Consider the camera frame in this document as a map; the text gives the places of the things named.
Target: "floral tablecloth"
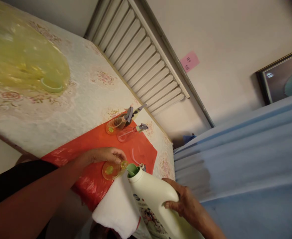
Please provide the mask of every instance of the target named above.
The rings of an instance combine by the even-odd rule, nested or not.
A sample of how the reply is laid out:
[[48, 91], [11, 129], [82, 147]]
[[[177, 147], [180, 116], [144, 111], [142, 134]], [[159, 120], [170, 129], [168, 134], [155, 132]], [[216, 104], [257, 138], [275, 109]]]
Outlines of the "floral tablecloth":
[[[58, 98], [48, 93], [27, 97], [0, 89], [1, 136], [41, 158], [124, 108], [140, 106], [92, 42], [20, 10], [16, 12], [66, 56], [71, 79]], [[145, 135], [158, 151], [153, 174], [174, 179], [172, 143], [145, 110], [136, 123], [148, 125]]]

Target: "white towel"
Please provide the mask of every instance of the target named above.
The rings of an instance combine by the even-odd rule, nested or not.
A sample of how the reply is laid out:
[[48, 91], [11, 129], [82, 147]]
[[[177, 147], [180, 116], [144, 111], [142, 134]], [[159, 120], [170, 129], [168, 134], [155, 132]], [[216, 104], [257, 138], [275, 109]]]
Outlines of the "white towel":
[[137, 229], [139, 212], [127, 180], [127, 171], [116, 178], [92, 215], [95, 222], [112, 228], [122, 239]]

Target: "glass spray bottle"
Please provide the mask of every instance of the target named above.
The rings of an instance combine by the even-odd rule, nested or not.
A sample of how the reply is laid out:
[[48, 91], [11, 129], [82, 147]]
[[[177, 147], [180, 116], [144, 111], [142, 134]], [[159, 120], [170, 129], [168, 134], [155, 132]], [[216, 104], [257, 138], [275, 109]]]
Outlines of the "glass spray bottle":
[[[126, 124], [125, 124], [125, 127], [129, 126], [130, 123], [131, 123], [133, 120], [136, 120], [136, 118], [137, 118], [139, 112], [140, 112], [145, 106], [147, 106], [147, 104], [143, 104], [142, 106], [138, 107], [138, 108], [133, 112], [132, 120], [131, 120], [130, 122], [127, 121]], [[119, 115], [118, 117], [122, 117], [122, 116], [124, 116], [125, 114], [126, 114], [126, 113], [122, 113], [122, 114]]]
[[106, 124], [106, 133], [109, 135], [117, 134], [118, 131], [122, 130], [125, 127], [126, 122], [130, 122], [133, 115], [133, 107], [129, 107], [127, 113], [118, 118], [114, 118]]
[[129, 140], [134, 138], [136, 134], [146, 129], [148, 129], [148, 126], [143, 123], [136, 127], [126, 127], [117, 133], [117, 139], [122, 143], [128, 142]]

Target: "bottle label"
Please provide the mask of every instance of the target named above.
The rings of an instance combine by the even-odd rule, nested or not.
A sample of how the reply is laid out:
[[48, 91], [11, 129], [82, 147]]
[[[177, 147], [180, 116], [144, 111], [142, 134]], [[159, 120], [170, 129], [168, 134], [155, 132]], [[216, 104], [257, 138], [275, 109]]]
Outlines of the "bottle label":
[[134, 199], [138, 206], [139, 214], [146, 224], [151, 237], [153, 239], [171, 239], [145, 200], [140, 199], [137, 194], [134, 194]]

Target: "green bottle cap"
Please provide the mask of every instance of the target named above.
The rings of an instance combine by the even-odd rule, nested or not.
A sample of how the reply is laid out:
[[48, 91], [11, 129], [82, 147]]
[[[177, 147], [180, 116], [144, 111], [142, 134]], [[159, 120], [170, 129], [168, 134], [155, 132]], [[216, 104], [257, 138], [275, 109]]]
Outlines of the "green bottle cap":
[[128, 171], [129, 177], [132, 178], [133, 176], [135, 176], [139, 172], [140, 168], [134, 164], [128, 164], [126, 169]]

